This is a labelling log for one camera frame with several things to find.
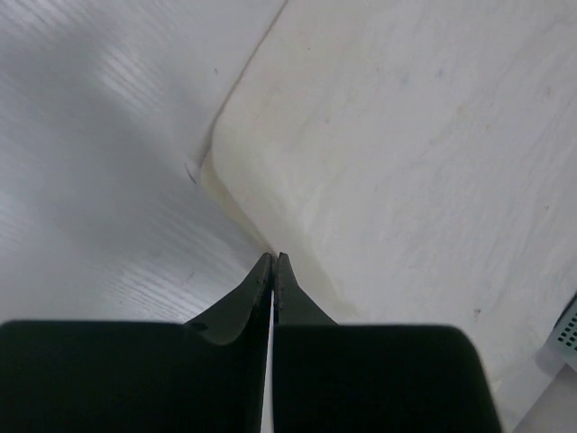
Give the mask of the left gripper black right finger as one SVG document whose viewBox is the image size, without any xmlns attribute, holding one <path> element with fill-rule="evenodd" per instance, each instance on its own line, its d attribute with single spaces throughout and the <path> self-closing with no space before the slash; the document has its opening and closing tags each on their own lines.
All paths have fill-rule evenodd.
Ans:
<svg viewBox="0 0 577 433">
<path fill-rule="evenodd" d="M 276 263 L 272 417 L 278 432 L 498 432 L 479 355 L 459 329 L 339 325 Z"/>
</svg>

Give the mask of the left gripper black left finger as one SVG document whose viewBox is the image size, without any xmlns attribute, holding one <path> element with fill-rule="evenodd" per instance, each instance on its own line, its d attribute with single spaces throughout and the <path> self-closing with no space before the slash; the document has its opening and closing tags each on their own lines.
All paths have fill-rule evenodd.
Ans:
<svg viewBox="0 0 577 433">
<path fill-rule="evenodd" d="M 2 431 L 259 431 L 273 264 L 182 324 L 4 323 Z"/>
</svg>

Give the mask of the white t shirt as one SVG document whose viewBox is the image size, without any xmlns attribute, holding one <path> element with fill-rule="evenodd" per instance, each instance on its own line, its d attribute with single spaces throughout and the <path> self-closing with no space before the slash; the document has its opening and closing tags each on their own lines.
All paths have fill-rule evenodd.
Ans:
<svg viewBox="0 0 577 433">
<path fill-rule="evenodd" d="M 464 331 L 510 432 L 576 291 L 576 4 L 289 1 L 201 172 L 333 319 Z"/>
</svg>

